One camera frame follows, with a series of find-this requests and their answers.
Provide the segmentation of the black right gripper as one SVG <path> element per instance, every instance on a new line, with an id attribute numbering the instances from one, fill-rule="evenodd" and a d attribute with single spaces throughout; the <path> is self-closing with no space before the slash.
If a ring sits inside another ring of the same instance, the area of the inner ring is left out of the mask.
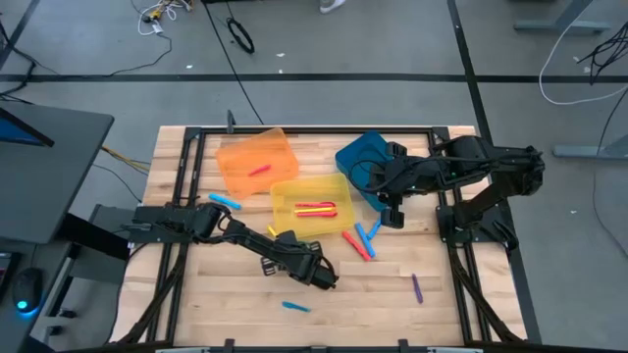
<path id="1" fill-rule="evenodd" d="M 404 213 L 396 208 L 402 203 L 404 197 L 422 193 L 422 188 L 417 186 L 417 165 L 410 165 L 400 170 L 393 170 L 386 174 L 385 168 L 374 166 L 374 187 L 378 200 L 384 204 L 381 212 L 381 224 L 383 227 L 401 229 L 404 227 Z"/>

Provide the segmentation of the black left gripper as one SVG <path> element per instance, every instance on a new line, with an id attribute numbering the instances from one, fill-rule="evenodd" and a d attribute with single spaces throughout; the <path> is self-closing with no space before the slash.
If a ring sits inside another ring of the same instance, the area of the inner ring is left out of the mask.
<path id="1" fill-rule="evenodd" d="M 323 267 L 322 248 L 318 241 L 305 243 L 304 254 L 292 256 L 288 262 L 288 275 L 304 284 L 313 284 L 320 289 L 328 290 L 336 287 L 338 277 L 332 269 Z"/>

